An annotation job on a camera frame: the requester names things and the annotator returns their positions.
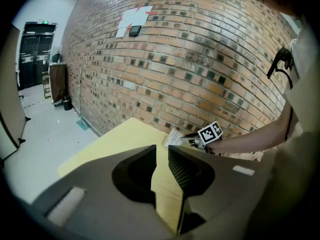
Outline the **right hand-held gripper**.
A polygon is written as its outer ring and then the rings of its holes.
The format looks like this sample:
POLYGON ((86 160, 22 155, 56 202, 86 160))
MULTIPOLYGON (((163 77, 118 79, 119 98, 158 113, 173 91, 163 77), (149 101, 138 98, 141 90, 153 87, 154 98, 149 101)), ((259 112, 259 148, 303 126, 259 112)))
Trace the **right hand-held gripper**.
POLYGON ((195 133, 184 135, 180 138, 181 145, 192 145, 200 151, 204 151, 208 154, 214 154, 209 148, 209 144, 222 140, 223 131, 217 121, 197 130, 195 133))

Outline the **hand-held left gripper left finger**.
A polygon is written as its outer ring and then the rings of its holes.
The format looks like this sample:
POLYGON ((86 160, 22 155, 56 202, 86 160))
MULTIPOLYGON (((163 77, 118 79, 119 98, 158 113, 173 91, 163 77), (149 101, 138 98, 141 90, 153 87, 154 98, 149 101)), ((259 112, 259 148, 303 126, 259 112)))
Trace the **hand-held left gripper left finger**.
POLYGON ((32 217, 52 237, 170 237, 151 189, 156 167, 155 145, 86 162, 36 198, 32 217))

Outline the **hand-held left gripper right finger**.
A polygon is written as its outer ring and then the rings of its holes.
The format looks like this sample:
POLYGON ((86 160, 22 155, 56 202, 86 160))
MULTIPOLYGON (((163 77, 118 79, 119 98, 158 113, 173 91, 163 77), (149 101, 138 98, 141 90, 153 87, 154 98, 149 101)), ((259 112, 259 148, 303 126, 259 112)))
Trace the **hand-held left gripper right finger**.
POLYGON ((266 183, 270 158, 256 162, 170 145, 168 167, 182 190, 177 226, 182 235, 217 216, 255 183, 266 183))

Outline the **white printed paper sheet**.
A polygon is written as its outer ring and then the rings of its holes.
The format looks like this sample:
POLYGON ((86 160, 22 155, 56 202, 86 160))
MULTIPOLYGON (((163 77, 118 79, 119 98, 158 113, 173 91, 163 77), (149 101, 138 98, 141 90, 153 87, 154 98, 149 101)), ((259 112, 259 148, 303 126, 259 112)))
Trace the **white printed paper sheet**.
POLYGON ((163 146, 165 148, 169 148, 169 146, 180 146, 182 144, 182 137, 184 135, 178 131, 177 129, 173 128, 170 132, 170 134, 165 139, 163 146))

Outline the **person's right forearm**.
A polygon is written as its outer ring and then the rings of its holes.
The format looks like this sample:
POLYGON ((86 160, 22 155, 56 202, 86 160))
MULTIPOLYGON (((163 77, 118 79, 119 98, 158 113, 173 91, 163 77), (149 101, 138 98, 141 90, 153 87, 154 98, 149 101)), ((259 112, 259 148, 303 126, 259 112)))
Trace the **person's right forearm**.
POLYGON ((207 148, 215 154, 253 153, 274 148, 285 141, 291 108, 290 103, 286 102, 275 121, 245 135, 213 141, 207 148))

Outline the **light wooden table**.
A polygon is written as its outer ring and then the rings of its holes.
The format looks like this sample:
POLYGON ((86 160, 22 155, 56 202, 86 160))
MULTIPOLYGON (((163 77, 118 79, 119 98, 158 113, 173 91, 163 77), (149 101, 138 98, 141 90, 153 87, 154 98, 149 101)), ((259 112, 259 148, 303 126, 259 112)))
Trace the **light wooden table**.
POLYGON ((183 191, 175 180, 168 161, 168 149, 163 146, 171 129, 161 131, 134 117, 110 130, 61 164, 57 171, 64 177, 91 160, 111 156, 135 148, 157 145, 157 167, 152 175, 151 190, 155 192, 156 212, 169 229, 178 233, 183 191))

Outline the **person's white shirt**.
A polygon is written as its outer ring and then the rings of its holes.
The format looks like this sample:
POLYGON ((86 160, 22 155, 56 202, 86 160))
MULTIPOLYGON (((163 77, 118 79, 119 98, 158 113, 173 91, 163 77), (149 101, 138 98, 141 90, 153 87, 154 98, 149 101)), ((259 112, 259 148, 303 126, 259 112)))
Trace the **person's white shirt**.
POLYGON ((303 19, 291 44, 297 117, 292 136, 274 152, 270 179, 247 226, 246 240, 320 240, 320 41, 303 19))

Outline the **small black bin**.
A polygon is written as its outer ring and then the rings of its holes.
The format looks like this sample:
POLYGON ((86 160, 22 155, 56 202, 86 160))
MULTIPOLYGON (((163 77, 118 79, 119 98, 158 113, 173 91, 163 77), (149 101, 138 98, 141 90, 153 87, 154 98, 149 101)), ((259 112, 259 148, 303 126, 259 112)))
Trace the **small black bin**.
POLYGON ((65 111, 69 111, 73 108, 72 100, 69 96, 64 96, 62 99, 63 108, 65 111))

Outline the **dark brown cabinet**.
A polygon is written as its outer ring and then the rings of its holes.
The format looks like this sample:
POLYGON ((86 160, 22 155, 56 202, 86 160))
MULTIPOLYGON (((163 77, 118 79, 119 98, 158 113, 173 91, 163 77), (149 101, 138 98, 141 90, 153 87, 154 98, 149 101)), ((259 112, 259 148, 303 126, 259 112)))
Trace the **dark brown cabinet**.
POLYGON ((52 104, 55 105, 63 101, 67 95, 66 64, 63 62, 51 63, 48 72, 52 104))

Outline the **small wooden shelf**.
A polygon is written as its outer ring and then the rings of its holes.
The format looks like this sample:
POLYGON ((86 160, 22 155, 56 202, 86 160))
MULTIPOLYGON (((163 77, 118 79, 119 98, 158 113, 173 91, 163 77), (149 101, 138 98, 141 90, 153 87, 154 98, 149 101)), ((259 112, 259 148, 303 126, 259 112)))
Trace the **small wooden shelf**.
POLYGON ((50 86, 50 73, 48 71, 42 72, 42 86, 43 95, 45 99, 51 97, 51 86, 50 86))

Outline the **black clip-on device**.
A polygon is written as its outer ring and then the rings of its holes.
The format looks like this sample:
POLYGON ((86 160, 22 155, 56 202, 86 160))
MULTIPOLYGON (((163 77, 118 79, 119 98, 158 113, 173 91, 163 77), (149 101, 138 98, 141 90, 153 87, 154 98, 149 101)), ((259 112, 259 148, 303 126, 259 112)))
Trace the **black clip-on device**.
POLYGON ((266 74, 266 76, 268 79, 270 79, 271 76, 273 75, 273 73, 275 73, 275 72, 283 73, 286 75, 286 77, 288 79, 290 89, 292 89, 293 83, 292 83, 291 77, 289 76, 287 71, 288 70, 292 71, 293 64, 294 64, 294 60, 293 60, 291 52, 287 48, 282 47, 276 53, 275 58, 273 59, 271 67, 270 67, 268 73, 266 74), (278 68, 279 62, 284 62, 285 70, 278 68))

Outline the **beige partition screen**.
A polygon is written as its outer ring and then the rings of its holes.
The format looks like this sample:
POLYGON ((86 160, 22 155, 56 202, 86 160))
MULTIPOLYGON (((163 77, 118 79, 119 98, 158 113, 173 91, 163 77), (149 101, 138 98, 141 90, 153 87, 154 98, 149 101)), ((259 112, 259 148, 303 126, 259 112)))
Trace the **beige partition screen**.
POLYGON ((20 31, 11 26, 0 48, 0 162, 15 153, 25 141, 26 122, 16 76, 16 51, 20 31))

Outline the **black double door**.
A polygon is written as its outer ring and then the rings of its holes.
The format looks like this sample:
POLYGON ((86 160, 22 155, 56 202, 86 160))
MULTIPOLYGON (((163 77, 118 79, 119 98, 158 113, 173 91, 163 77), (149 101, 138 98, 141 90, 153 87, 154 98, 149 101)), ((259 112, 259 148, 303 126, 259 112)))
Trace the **black double door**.
POLYGON ((26 89, 43 83, 42 72, 47 72, 57 24, 43 21, 26 22, 19 48, 19 86, 26 89))

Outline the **black wall panel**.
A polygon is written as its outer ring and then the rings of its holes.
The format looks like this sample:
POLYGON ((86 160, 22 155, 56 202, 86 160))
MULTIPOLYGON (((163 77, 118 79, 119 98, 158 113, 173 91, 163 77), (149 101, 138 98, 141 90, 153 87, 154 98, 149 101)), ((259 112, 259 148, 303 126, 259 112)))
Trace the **black wall panel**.
POLYGON ((132 26, 129 30, 129 36, 130 37, 137 37, 140 33, 140 30, 141 30, 142 26, 141 25, 135 25, 135 26, 132 26))

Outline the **white paper on wall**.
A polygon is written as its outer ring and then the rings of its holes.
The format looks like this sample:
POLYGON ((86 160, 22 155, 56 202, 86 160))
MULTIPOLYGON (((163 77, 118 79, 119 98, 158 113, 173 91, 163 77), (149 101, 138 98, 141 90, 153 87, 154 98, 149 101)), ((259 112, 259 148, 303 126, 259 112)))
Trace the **white paper on wall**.
POLYGON ((139 6, 126 10, 120 17, 120 22, 117 26, 116 38, 129 36, 129 31, 132 26, 143 26, 152 10, 153 6, 139 6))

